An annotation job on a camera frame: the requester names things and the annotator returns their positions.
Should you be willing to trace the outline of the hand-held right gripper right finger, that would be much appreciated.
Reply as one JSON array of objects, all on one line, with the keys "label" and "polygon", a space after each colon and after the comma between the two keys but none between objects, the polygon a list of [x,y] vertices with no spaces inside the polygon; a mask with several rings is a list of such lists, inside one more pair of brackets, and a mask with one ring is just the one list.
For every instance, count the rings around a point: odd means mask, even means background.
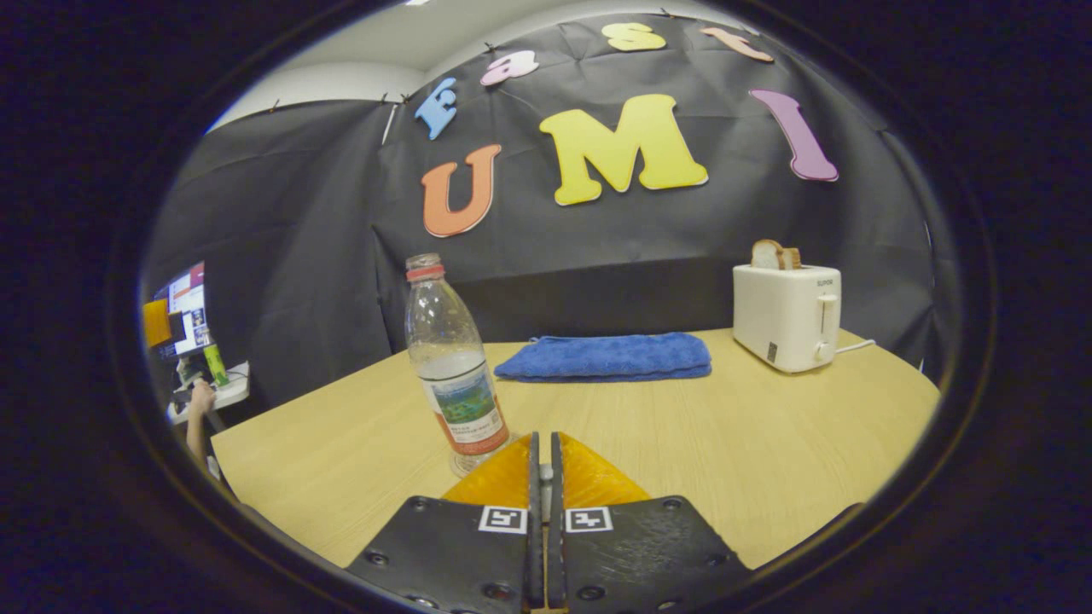
[{"label": "hand-held right gripper right finger", "polygon": [[573,506],[575,454],[550,436],[550,606],[566,613],[690,613],[753,571],[682,496]]}]

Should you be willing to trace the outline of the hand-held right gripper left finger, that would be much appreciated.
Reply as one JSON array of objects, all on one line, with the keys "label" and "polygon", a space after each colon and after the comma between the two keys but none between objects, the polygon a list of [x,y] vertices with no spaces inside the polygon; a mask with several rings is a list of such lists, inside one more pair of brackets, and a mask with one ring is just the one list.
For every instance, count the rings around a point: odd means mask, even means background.
[{"label": "hand-held right gripper left finger", "polygon": [[436,611],[530,613],[545,606],[539,436],[517,454],[517,506],[412,496],[346,567]]}]

